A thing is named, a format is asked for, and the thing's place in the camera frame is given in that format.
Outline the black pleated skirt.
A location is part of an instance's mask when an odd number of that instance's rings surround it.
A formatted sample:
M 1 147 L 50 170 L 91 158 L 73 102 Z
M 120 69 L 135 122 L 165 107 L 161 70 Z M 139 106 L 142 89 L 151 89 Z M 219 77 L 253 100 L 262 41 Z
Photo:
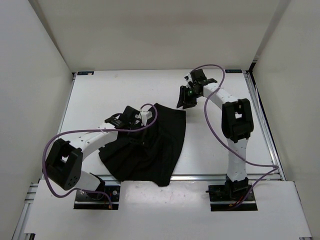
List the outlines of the black pleated skirt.
M 99 158 L 119 181 L 170 184 L 184 145 L 186 112 L 155 103 L 149 110 L 157 118 L 144 131 L 119 132 L 117 139 L 99 149 Z

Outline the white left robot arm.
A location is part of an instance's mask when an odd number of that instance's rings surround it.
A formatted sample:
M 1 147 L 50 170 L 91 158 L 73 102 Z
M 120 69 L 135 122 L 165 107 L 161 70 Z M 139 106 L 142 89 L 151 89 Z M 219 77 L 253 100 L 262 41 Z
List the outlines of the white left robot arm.
M 123 113 L 115 113 L 94 129 L 70 130 L 54 136 L 46 144 L 42 155 L 42 173 L 50 192 L 65 198 L 74 191 L 100 200 L 105 182 L 82 170 L 83 161 L 106 144 L 117 140 L 119 133 L 140 133 L 151 127 L 158 118 L 154 105 L 148 111 L 127 106 Z

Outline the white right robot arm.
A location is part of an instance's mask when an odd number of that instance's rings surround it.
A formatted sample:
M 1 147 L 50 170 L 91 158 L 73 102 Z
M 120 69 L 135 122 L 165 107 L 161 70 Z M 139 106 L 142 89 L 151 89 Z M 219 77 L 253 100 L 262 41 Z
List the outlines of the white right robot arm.
M 191 71 L 185 79 L 187 85 L 180 87 L 177 108 L 195 107 L 197 99 L 205 97 L 221 110 L 221 129 L 229 147 L 224 193 L 230 200 L 236 200 L 249 190 L 244 160 L 254 130 L 250 101 L 232 96 L 220 88 L 215 79 L 207 78 L 202 69 Z

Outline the right blue corner sticker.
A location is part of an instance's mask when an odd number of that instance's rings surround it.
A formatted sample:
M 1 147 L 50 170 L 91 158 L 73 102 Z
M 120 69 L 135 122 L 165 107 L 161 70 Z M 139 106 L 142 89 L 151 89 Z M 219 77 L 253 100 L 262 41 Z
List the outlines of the right blue corner sticker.
M 241 69 L 226 69 L 226 74 L 242 74 L 243 71 Z

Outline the white front cover board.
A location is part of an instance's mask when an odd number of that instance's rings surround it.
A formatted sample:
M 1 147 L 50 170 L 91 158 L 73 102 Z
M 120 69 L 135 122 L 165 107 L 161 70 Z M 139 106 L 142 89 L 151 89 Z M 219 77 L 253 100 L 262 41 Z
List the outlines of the white front cover board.
M 256 211 L 211 211 L 205 181 L 126 181 L 117 210 L 74 209 L 41 181 L 25 232 L 37 240 L 299 240 L 312 234 L 294 183 L 266 181 L 255 189 Z

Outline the aluminium table edge rail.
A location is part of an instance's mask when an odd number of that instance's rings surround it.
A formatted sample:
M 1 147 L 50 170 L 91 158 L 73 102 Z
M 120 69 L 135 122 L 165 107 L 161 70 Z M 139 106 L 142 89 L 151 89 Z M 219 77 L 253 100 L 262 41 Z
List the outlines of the aluminium table edge rail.
M 249 174 L 248 179 L 250 181 L 257 180 L 263 174 Z M 112 175 L 98 175 L 104 181 L 117 181 Z M 270 174 L 263 178 L 264 180 L 282 181 L 281 176 L 278 173 Z M 170 181 L 225 181 L 225 174 L 174 174 L 171 176 Z

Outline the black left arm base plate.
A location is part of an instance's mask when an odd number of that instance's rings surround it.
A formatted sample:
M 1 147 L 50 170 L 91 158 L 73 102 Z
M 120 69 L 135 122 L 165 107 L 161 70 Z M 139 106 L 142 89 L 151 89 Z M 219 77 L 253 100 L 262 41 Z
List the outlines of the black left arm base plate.
M 77 190 L 73 208 L 75 210 L 118 210 L 120 202 L 121 184 L 106 182 L 105 194 L 86 193 Z

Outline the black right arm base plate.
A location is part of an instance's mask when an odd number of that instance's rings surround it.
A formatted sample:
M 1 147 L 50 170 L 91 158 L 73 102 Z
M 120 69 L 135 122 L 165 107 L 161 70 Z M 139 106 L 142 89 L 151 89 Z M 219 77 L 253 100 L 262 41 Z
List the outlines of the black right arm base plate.
M 209 185 L 205 191 L 209 195 L 211 212 L 257 211 L 257 203 L 251 185 L 247 191 L 230 194 L 225 185 Z

